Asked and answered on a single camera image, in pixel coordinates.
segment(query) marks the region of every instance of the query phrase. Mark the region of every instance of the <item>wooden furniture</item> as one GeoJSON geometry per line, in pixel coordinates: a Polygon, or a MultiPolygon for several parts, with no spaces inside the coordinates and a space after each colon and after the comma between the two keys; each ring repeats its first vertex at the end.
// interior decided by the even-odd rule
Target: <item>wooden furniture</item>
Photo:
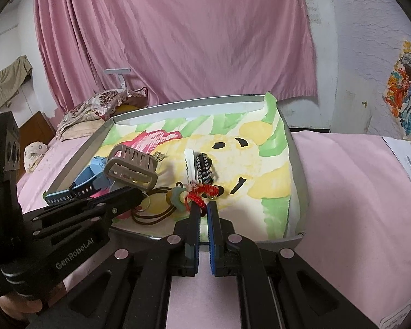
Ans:
{"type": "Polygon", "coordinates": [[[46,145],[55,137],[55,131],[43,114],[38,111],[23,126],[20,127],[20,170],[17,180],[26,173],[24,169],[24,149],[33,142],[39,141],[46,145]]]}

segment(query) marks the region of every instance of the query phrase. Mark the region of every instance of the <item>human hand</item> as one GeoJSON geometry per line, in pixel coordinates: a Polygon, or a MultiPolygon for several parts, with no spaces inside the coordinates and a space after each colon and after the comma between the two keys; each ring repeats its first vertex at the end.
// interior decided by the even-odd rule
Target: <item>human hand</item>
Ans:
{"type": "MultiPolygon", "coordinates": [[[[61,281],[46,296],[48,306],[51,307],[67,294],[66,287],[61,281]]],[[[26,320],[27,314],[38,313],[42,310],[42,302],[38,300],[27,300],[15,292],[0,297],[0,308],[11,318],[26,320]]]]}

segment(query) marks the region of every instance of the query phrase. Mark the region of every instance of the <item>cartoon print cloth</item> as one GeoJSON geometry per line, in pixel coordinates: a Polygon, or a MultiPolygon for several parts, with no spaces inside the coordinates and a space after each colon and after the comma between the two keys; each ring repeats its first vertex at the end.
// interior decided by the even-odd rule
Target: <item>cartoon print cloth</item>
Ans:
{"type": "Polygon", "coordinates": [[[42,142],[33,142],[24,149],[24,169],[33,172],[47,152],[47,145],[42,142]]]}
{"type": "MultiPolygon", "coordinates": [[[[187,183],[184,150],[204,152],[211,158],[214,184],[224,188],[217,198],[220,216],[233,222],[237,233],[255,241],[283,237],[290,201],[291,170],[284,123],[276,99],[267,93],[261,110],[240,114],[169,119],[136,126],[115,124],[95,156],[107,157],[123,143],[141,152],[165,155],[158,163],[156,187],[187,183]]],[[[149,214],[168,204],[164,194],[151,197],[149,214]]],[[[176,211],[164,221],[143,226],[131,218],[116,219],[114,226],[150,236],[172,234],[176,221],[188,216],[176,211]]],[[[202,218],[201,240],[208,241],[207,221],[202,218]]]]}

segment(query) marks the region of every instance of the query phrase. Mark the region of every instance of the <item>metal key ring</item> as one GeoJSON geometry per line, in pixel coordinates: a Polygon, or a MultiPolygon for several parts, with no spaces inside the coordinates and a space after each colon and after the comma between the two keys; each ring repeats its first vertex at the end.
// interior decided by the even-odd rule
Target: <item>metal key ring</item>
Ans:
{"type": "Polygon", "coordinates": [[[142,192],[142,193],[145,194],[146,197],[148,198],[148,205],[147,205],[145,208],[141,208],[140,210],[136,209],[136,211],[137,211],[138,213],[142,213],[142,212],[144,212],[144,211],[147,211],[147,210],[151,207],[151,198],[149,197],[149,194],[148,194],[148,193],[145,193],[145,192],[142,192]]]}

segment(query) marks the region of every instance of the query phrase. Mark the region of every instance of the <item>gray fabric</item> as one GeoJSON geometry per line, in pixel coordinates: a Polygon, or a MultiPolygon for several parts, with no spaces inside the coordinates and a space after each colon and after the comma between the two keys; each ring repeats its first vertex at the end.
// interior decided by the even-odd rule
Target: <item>gray fabric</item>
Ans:
{"type": "Polygon", "coordinates": [[[31,72],[32,65],[27,56],[18,57],[11,65],[0,71],[0,108],[15,96],[31,72]]]}

